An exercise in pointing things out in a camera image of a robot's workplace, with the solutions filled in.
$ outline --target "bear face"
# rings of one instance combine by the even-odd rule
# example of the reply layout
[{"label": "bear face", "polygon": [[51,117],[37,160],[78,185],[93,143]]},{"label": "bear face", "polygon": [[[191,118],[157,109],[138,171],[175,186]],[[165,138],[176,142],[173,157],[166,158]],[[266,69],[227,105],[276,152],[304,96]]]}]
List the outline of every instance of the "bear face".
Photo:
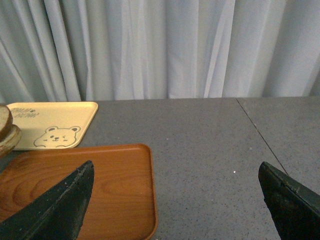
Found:
[{"label": "bear face", "polygon": [[43,148],[62,148],[68,147],[76,142],[76,134],[80,131],[79,126],[70,128],[58,128],[50,126],[45,133],[34,141],[36,147]]}]

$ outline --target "curtain fold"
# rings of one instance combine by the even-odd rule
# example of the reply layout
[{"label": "curtain fold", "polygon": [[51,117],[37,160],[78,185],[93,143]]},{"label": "curtain fold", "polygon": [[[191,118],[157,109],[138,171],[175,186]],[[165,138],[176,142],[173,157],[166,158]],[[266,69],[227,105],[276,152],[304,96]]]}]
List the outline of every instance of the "curtain fold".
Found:
[{"label": "curtain fold", "polygon": [[320,1],[0,1],[0,102],[320,95]]}]

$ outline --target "speckled gray surface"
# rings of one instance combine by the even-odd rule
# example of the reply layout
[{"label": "speckled gray surface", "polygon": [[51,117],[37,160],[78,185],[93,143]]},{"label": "speckled gray surface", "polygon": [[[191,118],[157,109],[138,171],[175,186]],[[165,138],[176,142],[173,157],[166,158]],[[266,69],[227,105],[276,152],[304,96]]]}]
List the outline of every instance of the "speckled gray surface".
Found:
[{"label": "speckled gray surface", "polygon": [[258,180],[281,166],[235,98],[102,101],[79,147],[153,152],[153,240],[280,239]]},{"label": "speckled gray surface", "polygon": [[320,97],[238,101],[289,176],[320,194]]}]

